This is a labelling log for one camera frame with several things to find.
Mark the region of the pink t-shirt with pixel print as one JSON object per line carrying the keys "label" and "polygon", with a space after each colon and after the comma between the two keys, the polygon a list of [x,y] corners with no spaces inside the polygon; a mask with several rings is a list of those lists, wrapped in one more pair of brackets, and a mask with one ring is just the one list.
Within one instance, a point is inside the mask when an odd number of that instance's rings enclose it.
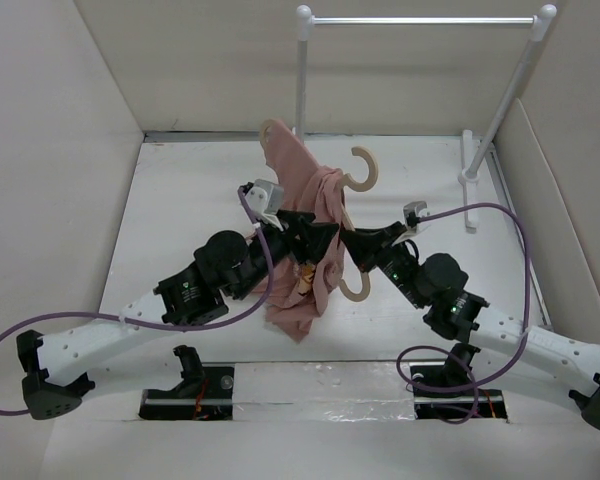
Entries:
{"label": "pink t-shirt with pixel print", "polygon": [[[268,124],[263,151],[266,165],[284,189],[284,210],[313,213],[318,222],[343,223],[341,170],[319,164],[280,120]],[[293,341],[302,341],[313,321],[325,313],[331,292],[338,288],[344,253],[344,245],[335,238],[316,265],[301,266],[288,258],[281,261],[274,270],[266,321]]]}

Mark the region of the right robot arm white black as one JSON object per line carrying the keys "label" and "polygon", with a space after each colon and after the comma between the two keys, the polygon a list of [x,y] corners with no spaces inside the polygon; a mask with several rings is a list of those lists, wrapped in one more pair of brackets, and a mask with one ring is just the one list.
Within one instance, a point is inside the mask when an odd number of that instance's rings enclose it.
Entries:
{"label": "right robot arm white black", "polygon": [[380,270],[424,323],[454,346],[442,367],[419,380],[431,397],[471,395],[487,387],[543,399],[578,413],[600,431],[600,345],[528,325],[468,292],[467,274],[449,254],[425,260],[405,225],[343,230],[340,239],[362,272]]}

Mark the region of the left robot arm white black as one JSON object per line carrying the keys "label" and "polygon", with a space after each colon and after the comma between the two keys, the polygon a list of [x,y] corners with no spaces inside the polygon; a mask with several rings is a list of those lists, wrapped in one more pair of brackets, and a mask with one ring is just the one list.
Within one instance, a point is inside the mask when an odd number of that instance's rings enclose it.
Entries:
{"label": "left robot arm white black", "polygon": [[233,230],[212,235],[192,263],[160,281],[116,315],[93,314],[89,323],[57,334],[26,331],[16,338],[30,416],[50,420],[85,400],[136,388],[177,398],[209,389],[195,348],[174,347],[170,358],[133,360],[127,352],[161,337],[204,331],[228,314],[225,301],[242,300],[285,259],[317,264],[339,226],[311,213],[281,210],[278,226],[263,224],[246,239]]}

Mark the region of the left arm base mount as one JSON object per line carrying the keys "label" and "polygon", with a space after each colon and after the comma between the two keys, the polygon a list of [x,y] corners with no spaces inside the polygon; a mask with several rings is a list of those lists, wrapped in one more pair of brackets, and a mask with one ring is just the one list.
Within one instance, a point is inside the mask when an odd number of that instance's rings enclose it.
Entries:
{"label": "left arm base mount", "polygon": [[173,349],[181,380],[169,390],[144,390],[138,415],[147,421],[230,421],[234,364],[203,364],[194,347]]}

